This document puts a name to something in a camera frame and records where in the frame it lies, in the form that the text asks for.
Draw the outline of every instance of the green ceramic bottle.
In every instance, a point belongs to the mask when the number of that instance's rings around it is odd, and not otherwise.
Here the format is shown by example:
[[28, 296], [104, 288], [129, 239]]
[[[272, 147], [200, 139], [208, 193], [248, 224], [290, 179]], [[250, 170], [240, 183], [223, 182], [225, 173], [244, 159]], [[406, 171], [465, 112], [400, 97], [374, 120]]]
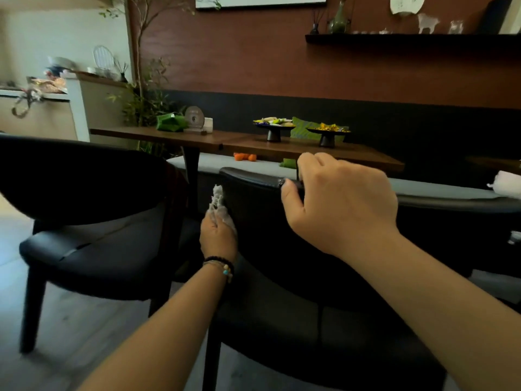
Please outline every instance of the green ceramic bottle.
[[345, 33], [347, 31], [349, 19], [344, 16], [344, 5], [346, 1], [347, 0], [340, 0], [336, 15], [328, 24], [329, 34]]

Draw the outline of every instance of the hand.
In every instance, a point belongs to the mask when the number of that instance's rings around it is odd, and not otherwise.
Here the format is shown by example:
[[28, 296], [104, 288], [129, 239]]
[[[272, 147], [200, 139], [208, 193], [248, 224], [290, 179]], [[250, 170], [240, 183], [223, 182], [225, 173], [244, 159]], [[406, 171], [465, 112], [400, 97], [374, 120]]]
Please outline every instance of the hand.
[[216, 215], [217, 225], [212, 221], [209, 212], [201, 223], [201, 251], [205, 258], [220, 256], [235, 263], [237, 258], [237, 239], [231, 228]]
[[382, 171], [324, 153], [302, 154], [298, 169], [304, 203], [291, 180], [282, 186], [282, 203], [293, 231], [319, 250], [345, 260], [360, 244], [398, 232], [398, 200]]

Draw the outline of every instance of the wooden table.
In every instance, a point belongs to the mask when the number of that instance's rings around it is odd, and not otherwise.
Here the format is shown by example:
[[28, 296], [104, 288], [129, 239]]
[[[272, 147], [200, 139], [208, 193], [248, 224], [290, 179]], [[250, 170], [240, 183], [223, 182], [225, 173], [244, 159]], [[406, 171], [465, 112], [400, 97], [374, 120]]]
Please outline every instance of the wooden table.
[[485, 158], [485, 157], [476, 157], [469, 156], [466, 158], [469, 162], [474, 164], [485, 166], [494, 170], [503, 170], [508, 171], [512, 174], [517, 174], [521, 176], [521, 160], [515, 159], [495, 159], [495, 158]]
[[91, 134], [133, 140], [173, 144], [182, 147], [189, 182], [189, 211], [197, 212], [198, 165], [201, 151], [215, 153], [220, 150], [256, 155], [298, 159], [304, 152], [326, 152], [337, 159], [378, 168], [384, 171], [402, 171], [404, 164], [368, 146], [337, 143], [335, 148], [324, 148], [315, 140], [283, 137], [280, 143], [266, 141], [262, 134], [247, 134], [214, 130], [212, 134], [201, 135], [192, 132], [163, 132], [153, 127], [114, 127], [90, 129]]

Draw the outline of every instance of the table leg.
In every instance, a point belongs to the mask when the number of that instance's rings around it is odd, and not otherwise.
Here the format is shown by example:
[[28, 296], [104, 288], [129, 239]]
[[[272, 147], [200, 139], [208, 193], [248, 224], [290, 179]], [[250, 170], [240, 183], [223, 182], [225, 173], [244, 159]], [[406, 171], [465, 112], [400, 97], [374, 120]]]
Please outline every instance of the table leg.
[[181, 147], [185, 158], [186, 177], [188, 178], [188, 211], [190, 214], [198, 212], [198, 169], [199, 148]]

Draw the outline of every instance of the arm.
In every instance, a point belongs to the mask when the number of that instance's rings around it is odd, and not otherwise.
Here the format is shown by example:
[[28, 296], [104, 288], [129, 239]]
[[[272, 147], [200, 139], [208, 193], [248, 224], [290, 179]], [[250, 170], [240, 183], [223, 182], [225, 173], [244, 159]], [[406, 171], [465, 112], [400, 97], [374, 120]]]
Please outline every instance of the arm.
[[385, 174], [303, 154], [304, 202], [287, 181], [293, 230], [382, 295], [464, 390], [521, 389], [521, 316], [400, 235]]
[[[231, 229], [208, 215], [201, 224], [205, 257], [234, 261]], [[79, 391], [182, 391], [224, 290], [226, 276], [216, 264], [203, 266], [160, 310], [127, 339]]]

